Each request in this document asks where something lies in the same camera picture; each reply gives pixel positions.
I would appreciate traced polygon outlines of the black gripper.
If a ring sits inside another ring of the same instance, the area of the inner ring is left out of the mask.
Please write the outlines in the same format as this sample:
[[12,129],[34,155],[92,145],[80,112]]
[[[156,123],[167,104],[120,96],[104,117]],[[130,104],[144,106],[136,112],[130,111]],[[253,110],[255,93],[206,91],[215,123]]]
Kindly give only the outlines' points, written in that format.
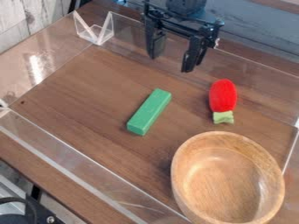
[[[224,21],[206,11],[207,2],[208,0],[144,0],[144,16],[156,19],[170,31],[191,37],[182,60],[183,73],[191,72],[202,63],[207,46],[215,48],[219,44]],[[164,52],[166,32],[162,26],[152,20],[144,21],[146,50],[152,60]]]

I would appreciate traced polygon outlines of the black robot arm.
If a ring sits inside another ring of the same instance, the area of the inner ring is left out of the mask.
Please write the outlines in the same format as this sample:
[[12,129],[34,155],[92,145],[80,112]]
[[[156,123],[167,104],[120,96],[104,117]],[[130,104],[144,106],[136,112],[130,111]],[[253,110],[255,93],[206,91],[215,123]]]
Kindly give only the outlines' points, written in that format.
[[166,0],[159,6],[144,0],[143,22],[146,50],[156,59],[164,52],[167,33],[188,39],[182,58],[182,72],[188,73],[202,63],[210,48],[219,44],[224,21],[206,11],[207,0]]

